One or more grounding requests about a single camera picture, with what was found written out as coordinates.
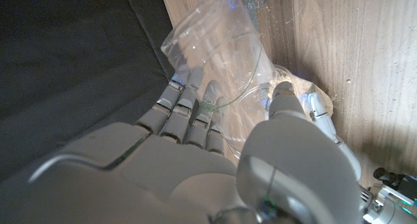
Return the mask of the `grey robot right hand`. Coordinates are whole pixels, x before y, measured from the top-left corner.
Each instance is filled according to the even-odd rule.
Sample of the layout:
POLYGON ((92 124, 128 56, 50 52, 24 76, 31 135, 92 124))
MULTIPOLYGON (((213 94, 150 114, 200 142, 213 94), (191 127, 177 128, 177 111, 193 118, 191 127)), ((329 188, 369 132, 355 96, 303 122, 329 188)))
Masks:
POLYGON ((128 124, 103 136, 134 150, 116 166, 56 154, 1 184, 2 223, 359 223, 362 202, 350 159, 305 117, 293 85, 272 95, 270 116, 245 142, 238 164, 128 124))

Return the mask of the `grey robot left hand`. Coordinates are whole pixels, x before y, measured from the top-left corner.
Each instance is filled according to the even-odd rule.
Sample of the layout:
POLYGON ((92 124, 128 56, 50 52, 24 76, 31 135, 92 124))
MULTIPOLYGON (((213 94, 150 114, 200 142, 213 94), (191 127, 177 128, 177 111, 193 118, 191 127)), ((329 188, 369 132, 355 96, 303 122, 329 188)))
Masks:
MULTIPOLYGON (((353 151, 336 133, 331 116, 320 94, 313 91, 306 95, 306 108, 312 123, 324 132, 348 158, 356 179, 362 176, 362 167, 353 151)), ((416 177, 394 173, 383 167, 375 169, 373 177, 379 181, 370 188, 360 188, 359 212, 362 223, 416 224, 416 177)))

